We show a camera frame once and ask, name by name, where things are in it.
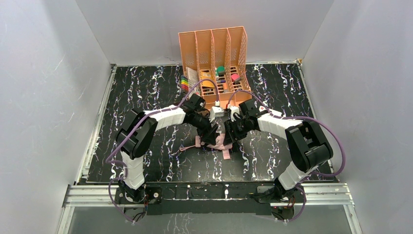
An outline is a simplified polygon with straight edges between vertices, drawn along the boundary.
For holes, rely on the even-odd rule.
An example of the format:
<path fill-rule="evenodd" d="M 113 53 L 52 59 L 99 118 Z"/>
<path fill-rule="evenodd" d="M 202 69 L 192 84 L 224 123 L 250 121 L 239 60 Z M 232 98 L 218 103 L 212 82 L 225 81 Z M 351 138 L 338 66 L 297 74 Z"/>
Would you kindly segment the black pink folding umbrella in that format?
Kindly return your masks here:
<path fill-rule="evenodd" d="M 211 149 L 215 149 L 218 151 L 221 151 L 223 154 L 223 159 L 224 160 L 229 160 L 230 159 L 230 152 L 229 150 L 232 149 L 232 143 L 224 145 L 224 139 L 225 139 L 225 134 L 218 134 L 218 136 L 216 137 L 216 144 L 207 144 L 203 141 L 201 141 L 201 137 L 196 135 L 195 136 L 195 143 L 194 145 L 191 146 L 187 146 L 187 147 L 181 147 L 179 148 L 179 151 L 185 151 L 187 149 L 190 148 L 201 148 L 201 147 L 208 147 Z"/>

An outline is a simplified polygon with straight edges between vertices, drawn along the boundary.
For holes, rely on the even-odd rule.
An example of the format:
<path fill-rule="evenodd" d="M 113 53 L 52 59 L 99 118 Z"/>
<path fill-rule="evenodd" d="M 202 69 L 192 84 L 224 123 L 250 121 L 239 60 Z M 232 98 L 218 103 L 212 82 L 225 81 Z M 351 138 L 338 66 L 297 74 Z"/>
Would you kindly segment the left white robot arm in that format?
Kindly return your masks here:
<path fill-rule="evenodd" d="M 148 151 L 154 133 L 160 129 L 173 125 L 190 124 L 197 128 L 201 142 L 215 145 L 217 143 L 218 125 L 200 114 L 204 110 L 206 101 L 197 94 L 188 100 L 182 100 L 176 105 L 166 108 L 128 113 L 122 128 L 117 134 L 117 144 L 122 156 L 122 165 L 126 169 L 123 184 L 137 190 L 145 183 L 143 175 L 143 156 Z"/>

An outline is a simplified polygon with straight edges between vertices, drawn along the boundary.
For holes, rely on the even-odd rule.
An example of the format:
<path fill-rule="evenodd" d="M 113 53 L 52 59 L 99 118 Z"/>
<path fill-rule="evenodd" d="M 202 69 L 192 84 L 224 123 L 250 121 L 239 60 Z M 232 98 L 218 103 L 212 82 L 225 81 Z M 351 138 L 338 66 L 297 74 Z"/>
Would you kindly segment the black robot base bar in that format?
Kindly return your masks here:
<path fill-rule="evenodd" d="M 280 203 L 261 194 L 272 182 L 148 182 L 149 214 L 270 215 Z"/>

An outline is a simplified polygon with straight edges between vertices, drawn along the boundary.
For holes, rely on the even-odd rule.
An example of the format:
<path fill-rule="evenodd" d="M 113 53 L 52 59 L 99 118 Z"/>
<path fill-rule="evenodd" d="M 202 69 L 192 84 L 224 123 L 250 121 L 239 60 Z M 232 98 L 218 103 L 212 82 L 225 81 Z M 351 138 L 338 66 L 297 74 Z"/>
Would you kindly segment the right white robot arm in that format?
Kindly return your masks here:
<path fill-rule="evenodd" d="M 250 131 L 261 131 L 287 141 L 291 162 L 275 179 L 275 189 L 294 189 L 306 176 L 333 156 L 333 150 L 320 125 L 313 120 L 287 119 L 280 112 L 257 107 L 249 99 L 230 107 L 230 119 L 224 122 L 224 145 L 246 138 Z"/>

